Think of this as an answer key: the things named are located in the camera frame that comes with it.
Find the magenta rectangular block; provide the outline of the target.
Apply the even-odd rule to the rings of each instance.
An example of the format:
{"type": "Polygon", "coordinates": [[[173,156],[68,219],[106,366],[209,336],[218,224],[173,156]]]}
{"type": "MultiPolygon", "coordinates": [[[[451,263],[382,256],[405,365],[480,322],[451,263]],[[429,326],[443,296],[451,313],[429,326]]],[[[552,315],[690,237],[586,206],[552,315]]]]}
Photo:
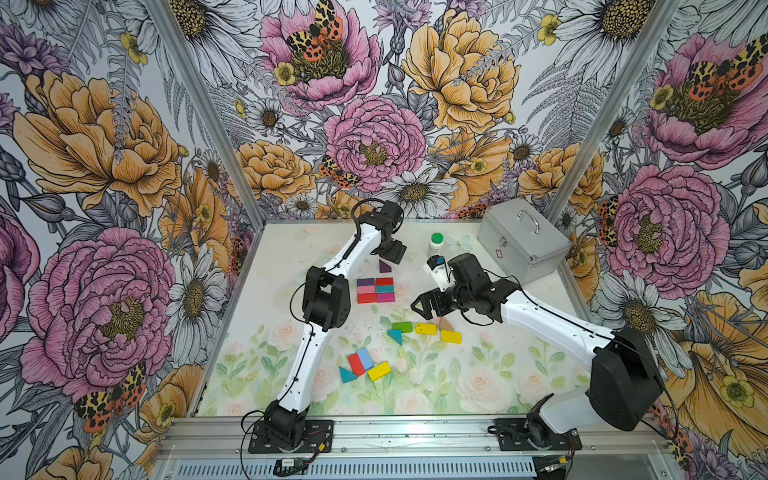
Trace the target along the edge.
{"type": "Polygon", "coordinates": [[[376,293],[377,303],[394,303],[396,301],[396,295],[394,292],[376,293]]]}

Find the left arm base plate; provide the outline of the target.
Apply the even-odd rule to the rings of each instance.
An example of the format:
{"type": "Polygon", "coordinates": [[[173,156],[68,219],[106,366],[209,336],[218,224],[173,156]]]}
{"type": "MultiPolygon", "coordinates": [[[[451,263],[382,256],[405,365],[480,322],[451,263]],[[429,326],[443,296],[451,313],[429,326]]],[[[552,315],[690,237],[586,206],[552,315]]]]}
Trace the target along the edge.
{"type": "Polygon", "coordinates": [[[326,453],[332,447],[334,427],[333,420],[305,420],[282,431],[260,420],[252,428],[247,451],[250,454],[326,453]]]}

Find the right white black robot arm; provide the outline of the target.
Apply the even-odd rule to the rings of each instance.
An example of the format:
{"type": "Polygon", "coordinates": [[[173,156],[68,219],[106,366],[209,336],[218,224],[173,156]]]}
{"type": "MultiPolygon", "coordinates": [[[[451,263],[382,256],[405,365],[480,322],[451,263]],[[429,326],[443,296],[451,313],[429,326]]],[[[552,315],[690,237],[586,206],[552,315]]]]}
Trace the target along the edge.
{"type": "Polygon", "coordinates": [[[601,327],[549,306],[529,294],[515,276],[484,269],[473,254],[450,260],[433,255],[424,270],[436,286],[410,305],[424,319],[473,311],[491,323],[536,336],[589,373],[587,387],[544,396],[522,427],[500,428],[499,433],[545,450],[555,446],[557,437],[600,422],[632,431],[662,395],[664,383],[638,333],[601,327]]]}

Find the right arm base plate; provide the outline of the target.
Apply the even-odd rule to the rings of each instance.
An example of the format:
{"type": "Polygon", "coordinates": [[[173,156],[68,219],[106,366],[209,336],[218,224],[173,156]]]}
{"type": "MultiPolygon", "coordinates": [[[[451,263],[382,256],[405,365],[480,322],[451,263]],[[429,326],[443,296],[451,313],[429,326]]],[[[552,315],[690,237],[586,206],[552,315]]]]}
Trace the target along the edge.
{"type": "Polygon", "coordinates": [[[576,429],[557,434],[538,421],[524,417],[497,418],[487,428],[501,451],[578,451],[582,442],[576,429]]]}

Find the green rectangular block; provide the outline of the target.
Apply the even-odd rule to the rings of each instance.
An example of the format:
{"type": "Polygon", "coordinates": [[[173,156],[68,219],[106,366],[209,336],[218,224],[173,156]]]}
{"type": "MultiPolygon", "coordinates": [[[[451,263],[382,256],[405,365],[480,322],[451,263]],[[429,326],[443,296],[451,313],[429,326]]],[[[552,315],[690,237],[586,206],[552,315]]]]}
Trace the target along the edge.
{"type": "Polygon", "coordinates": [[[392,329],[402,333],[412,333],[413,324],[411,322],[396,322],[392,324],[392,329]]]}

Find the teal triangular block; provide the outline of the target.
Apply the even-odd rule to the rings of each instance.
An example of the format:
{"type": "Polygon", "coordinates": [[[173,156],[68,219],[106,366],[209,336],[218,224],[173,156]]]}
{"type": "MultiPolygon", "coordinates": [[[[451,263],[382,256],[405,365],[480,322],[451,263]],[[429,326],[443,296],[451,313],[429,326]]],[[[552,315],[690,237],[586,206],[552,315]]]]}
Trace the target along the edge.
{"type": "Polygon", "coordinates": [[[396,342],[398,345],[402,346],[402,332],[400,330],[388,330],[387,335],[389,338],[391,338],[394,342],[396,342]]]}

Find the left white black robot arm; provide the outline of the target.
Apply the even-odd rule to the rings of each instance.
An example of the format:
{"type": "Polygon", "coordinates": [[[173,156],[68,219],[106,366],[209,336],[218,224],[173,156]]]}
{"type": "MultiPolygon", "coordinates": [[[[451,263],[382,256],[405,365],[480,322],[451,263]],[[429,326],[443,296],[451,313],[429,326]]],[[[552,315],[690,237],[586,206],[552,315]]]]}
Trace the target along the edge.
{"type": "Polygon", "coordinates": [[[365,204],[373,209],[362,214],[357,213],[358,207],[351,211],[354,234],[327,263],[310,267],[300,286],[301,314],[294,319],[303,326],[301,344],[284,387],[262,418],[266,433],[282,448],[293,450],[303,442],[312,384],[324,350],[351,312],[350,279],[371,255],[398,264],[406,252],[395,238],[405,218],[403,209],[377,198],[364,199],[357,206],[365,204]]]}

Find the teal triangle cluster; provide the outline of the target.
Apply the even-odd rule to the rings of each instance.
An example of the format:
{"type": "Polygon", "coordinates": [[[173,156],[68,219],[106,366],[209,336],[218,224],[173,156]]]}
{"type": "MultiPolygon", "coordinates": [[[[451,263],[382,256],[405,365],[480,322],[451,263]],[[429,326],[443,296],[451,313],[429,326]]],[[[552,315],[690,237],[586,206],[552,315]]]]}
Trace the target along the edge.
{"type": "Polygon", "coordinates": [[[339,372],[340,372],[341,381],[344,384],[354,382],[358,378],[358,376],[354,372],[351,372],[343,367],[339,368],[339,372]]]}

